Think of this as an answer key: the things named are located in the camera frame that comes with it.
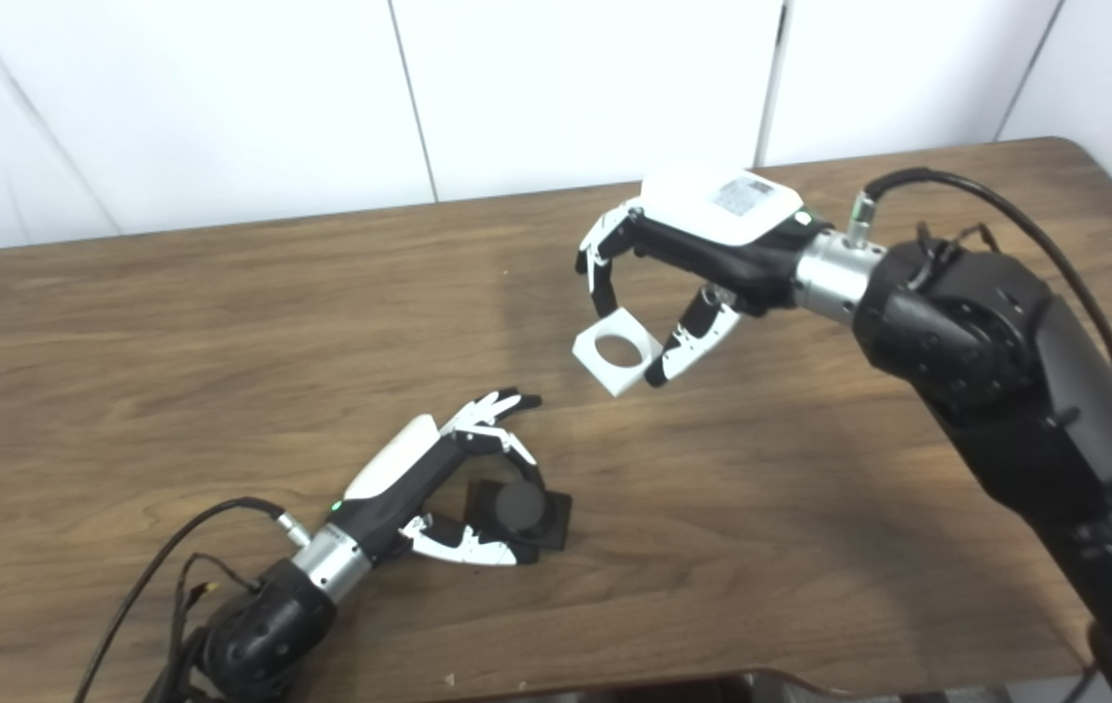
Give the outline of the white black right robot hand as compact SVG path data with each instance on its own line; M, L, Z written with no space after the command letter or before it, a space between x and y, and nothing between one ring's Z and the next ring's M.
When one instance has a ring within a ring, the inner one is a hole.
M619 307L615 258L633 253L703 280L643 378L661 388L738 324L797 305L802 254L828 228L796 191L746 170L676 166L643 179L641 192L604 212L584 235L575 271L587 277L599 317Z

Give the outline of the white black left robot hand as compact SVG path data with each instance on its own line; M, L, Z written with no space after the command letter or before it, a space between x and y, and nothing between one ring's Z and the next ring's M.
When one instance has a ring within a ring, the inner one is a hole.
M342 531L374 568L418 556L483 566L537 563L537 549L493 537L466 519L435 515L425 504L471 457L499 455L523 479L542 481L538 462L503 420L542 405L542 396L504 388L468 402L444 424L414 418L365 464L328 523Z

